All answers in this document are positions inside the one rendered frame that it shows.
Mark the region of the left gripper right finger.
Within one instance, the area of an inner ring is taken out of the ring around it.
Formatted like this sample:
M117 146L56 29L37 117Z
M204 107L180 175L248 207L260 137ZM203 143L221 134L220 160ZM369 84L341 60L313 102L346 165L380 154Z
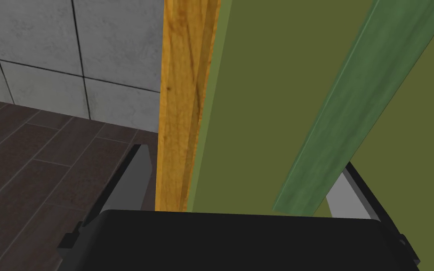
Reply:
M351 162L348 162L326 200L333 218L380 220L376 197Z

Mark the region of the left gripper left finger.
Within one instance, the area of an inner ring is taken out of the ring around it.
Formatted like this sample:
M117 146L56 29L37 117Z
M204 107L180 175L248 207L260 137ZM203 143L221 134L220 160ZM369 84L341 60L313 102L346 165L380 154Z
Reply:
M89 225L106 210L140 210L150 177L149 147L135 144L98 196L82 226Z

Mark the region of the olive green door leaf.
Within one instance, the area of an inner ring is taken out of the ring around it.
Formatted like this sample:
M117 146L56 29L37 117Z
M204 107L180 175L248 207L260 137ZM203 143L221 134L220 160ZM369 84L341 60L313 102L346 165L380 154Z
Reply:
M373 0L229 7L192 211L271 215ZM434 271L434 37L351 162Z

